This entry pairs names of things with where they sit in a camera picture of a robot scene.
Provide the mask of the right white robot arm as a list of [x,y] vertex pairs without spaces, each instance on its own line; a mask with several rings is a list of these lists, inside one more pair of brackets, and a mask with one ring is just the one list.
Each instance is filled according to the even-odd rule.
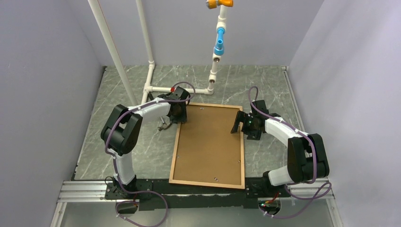
[[251,112],[238,111],[231,133],[241,131],[249,140],[260,140],[267,133],[287,148],[287,163],[283,167],[263,173],[261,192],[274,195],[279,186],[307,183],[325,178],[330,173],[323,138],[318,133],[306,133],[288,122],[279,114],[270,113],[265,101],[250,103]]

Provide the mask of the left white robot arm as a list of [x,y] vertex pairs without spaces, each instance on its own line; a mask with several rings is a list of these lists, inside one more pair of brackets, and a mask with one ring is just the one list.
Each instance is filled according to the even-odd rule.
[[101,139],[105,143],[106,154],[113,159],[113,183],[123,198],[131,198],[137,190],[132,151],[137,145],[142,125],[163,116],[169,117],[170,123],[187,122],[186,107],[192,97],[186,89],[174,85],[170,92],[143,104],[114,107],[102,129]]

